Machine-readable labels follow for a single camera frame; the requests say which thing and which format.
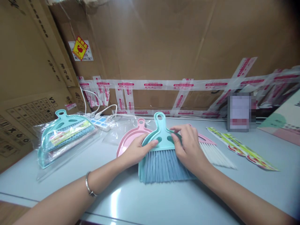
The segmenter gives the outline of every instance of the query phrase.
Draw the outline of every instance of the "silver bracelet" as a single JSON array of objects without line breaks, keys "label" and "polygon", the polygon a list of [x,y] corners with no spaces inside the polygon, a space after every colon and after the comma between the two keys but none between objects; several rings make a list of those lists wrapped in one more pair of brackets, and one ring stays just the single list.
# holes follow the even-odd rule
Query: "silver bracelet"
[{"label": "silver bracelet", "polygon": [[91,191],[89,186],[88,186],[88,174],[89,173],[90,173],[90,171],[85,176],[85,185],[87,186],[87,190],[89,192],[89,195],[92,196],[92,197],[97,197],[98,195],[96,195],[93,191]]}]

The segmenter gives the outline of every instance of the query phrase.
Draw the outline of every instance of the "blurred phone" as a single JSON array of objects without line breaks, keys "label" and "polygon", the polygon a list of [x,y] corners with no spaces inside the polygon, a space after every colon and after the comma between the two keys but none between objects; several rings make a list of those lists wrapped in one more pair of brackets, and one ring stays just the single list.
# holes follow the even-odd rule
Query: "blurred phone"
[{"label": "blurred phone", "polygon": [[256,101],[253,93],[230,93],[228,96],[227,130],[249,132],[256,127]]}]

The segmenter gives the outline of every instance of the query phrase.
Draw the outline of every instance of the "pink dustpan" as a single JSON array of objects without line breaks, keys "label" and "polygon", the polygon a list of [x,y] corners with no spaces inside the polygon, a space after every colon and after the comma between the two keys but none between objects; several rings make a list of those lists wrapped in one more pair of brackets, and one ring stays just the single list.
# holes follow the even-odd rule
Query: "pink dustpan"
[{"label": "pink dustpan", "polygon": [[217,145],[215,142],[213,142],[213,141],[210,140],[209,138],[207,138],[207,137],[205,137],[204,135],[199,134],[199,133],[198,133],[198,139],[199,139],[199,142],[201,142],[201,143]]},{"label": "pink dustpan", "polygon": [[117,157],[122,155],[124,151],[128,148],[131,142],[138,136],[141,136],[145,133],[151,133],[152,130],[145,128],[145,120],[143,118],[139,118],[137,120],[137,128],[133,128],[132,130],[128,131],[124,137],[122,138],[119,148],[117,151]]}]

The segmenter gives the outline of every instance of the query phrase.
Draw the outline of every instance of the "finger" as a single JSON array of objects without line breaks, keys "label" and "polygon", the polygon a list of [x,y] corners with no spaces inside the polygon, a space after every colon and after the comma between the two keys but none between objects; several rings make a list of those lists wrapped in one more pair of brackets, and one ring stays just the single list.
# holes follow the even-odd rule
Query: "finger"
[{"label": "finger", "polygon": [[189,125],[179,125],[179,126],[173,126],[170,128],[170,130],[174,130],[175,133],[177,133],[178,131],[180,131],[180,135],[182,136],[183,139],[187,139],[187,137],[189,136],[188,131],[187,131],[187,126]]},{"label": "finger", "polygon": [[187,124],[185,128],[186,128],[186,131],[187,131],[189,137],[194,137],[195,136],[194,131],[193,131],[194,128],[191,127],[190,124]]},{"label": "finger", "polygon": [[180,143],[179,138],[173,133],[171,134],[171,136],[172,136],[172,139],[174,141],[176,155],[177,156],[182,156],[183,154],[185,154],[185,151],[182,148],[182,145]]},{"label": "finger", "polygon": [[148,144],[146,144],[144,147],[142,147],[143,150],[145,151],[145,154],[147,154],[152,148],[157,146],[157,144],[158,144],[158,140],[152,140]]},{"label": "finger", "polygon": [[173,126],[170,128],[170,130],[174,130],[174,131],[180,131],[183,128],[184,125],[177,125],[177,126]]},{"label": "finger", "polygon": [[192,129],[193,129],[193,133],[194,133],[195,138],[199,139],[198,138],[198,131],[197,131],[197,129],[194,128],[194,127]]},{"label": "finger", "polygon": [[142,145],[144,139],[148,136],[149,134],[142,134],[141,136],[136,137],[133,142],[135,142],[138,145]]}]

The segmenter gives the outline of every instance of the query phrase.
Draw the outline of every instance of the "cardboard wall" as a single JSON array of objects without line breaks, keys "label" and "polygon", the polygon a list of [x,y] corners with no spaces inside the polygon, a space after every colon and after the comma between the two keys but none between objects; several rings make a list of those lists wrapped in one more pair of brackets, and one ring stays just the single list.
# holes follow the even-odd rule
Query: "cardboard wall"
[{"label": "cardboard wall", "polygon": [[[68,114],[78,112],[78,107],[84,111],[84,97],[71,63],[66,62],[65,67],[68,74],[73,73],[70,80],[65,79],[66,74],[62,75],[62,67],[57,65],[65,60],[65,55],[58,51],[60,43],[55,42],[55,33],[52,29],[40,31],[42,26],[46,29],[48,17],[37,3],[0,2],[4,34],[0,36],[0,172],[33,150],[37,135],[32,126],[54,120],[58,109],[65,109]],[[51,50],[50,43],[56,51]]]},{"label": "cardboard wall", "polygon": [[[70,59],[85,80],[231,78],[242,58],[257,57],[246,77],[300,63],[288,10],[277,0],[48,0]],[[75,61],[69,42],[89,42],[93,60]],[[182,110],[208,110],[223,90],[190,91]],[[110,103],[117,103],[110,91]],[[135,109],[172,109],[177,90],[133,90]]]}]

